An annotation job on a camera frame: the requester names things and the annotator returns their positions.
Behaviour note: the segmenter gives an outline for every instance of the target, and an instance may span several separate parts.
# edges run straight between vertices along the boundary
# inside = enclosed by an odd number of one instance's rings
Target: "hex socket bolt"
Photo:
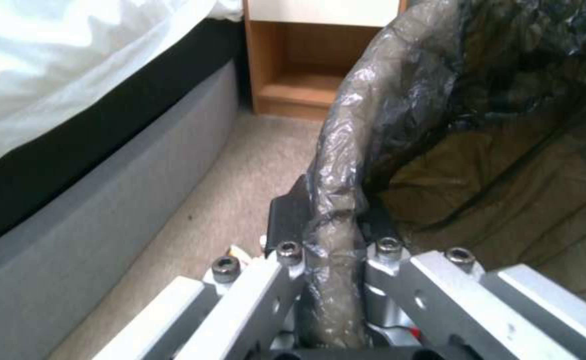
[[[457,265],[467,274],[470,274],[475,264],[475,255],[470,250],[462,247],[452,247],[444,253],[449,262]]]
[[[282,265],[297,265],[302,261],[302,247],[294,241],[282,241],[276,251],[277,260]]]
[[[402,242],[390,236],[375,242],[375,254],[385,260],[399,260],[402,257],[402,248]]]
[[[213,279],[220,284],[232,283],[240,275],[240,262],[235,256],[220,256],[213,262]]]

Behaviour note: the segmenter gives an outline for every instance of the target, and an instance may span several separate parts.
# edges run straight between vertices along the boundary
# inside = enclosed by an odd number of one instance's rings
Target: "wooden nightstand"
[[[244,0],[253,108],[323,120],[370,40],[407,0]]]

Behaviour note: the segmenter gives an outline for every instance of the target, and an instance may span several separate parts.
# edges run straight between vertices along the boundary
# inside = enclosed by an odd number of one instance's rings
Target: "plastic bag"
[[[307,178],[306,346],[366,346],[366,197],[414,252],[524,262],[586,299],[586,0],[410,7],[342,83]]]

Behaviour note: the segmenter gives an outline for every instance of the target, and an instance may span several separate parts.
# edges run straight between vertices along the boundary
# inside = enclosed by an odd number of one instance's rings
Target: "bed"
[[[43,358],[82,321],[206,173],[236,117],[241,2],[115,3],[119,20],[83,13],[101,45],[75,44],[44,71],[0,68],[0,359]],[[140,18],[146,29],[131,25]],[[104,46],[148,31],[160,34],[124,55]],[[56,46],[25,59],[68,50]],[[80,70],[56,70],[64,61]]]

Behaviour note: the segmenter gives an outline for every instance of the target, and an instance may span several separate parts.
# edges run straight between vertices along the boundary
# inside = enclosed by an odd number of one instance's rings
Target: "beige carpet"
[[[213,167],[51,359],[91,358],[175,276],[201,278],[230,244],[257,255],[270,200],[306,170],[320,127],[241,111]]]

